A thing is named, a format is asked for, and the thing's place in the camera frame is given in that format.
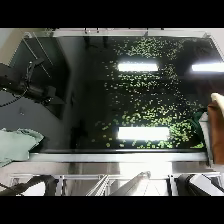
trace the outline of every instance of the rectangular white light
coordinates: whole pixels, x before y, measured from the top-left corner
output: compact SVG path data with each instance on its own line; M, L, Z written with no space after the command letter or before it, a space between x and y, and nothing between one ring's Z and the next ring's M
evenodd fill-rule
M170 136L167 127L119 127L118 139L167 140Z
M156 64L121 63L118 64L118 70L120 72L153 72L158 71L158 67Z
M224 72L224 63L196 64L192 65L195 72Z

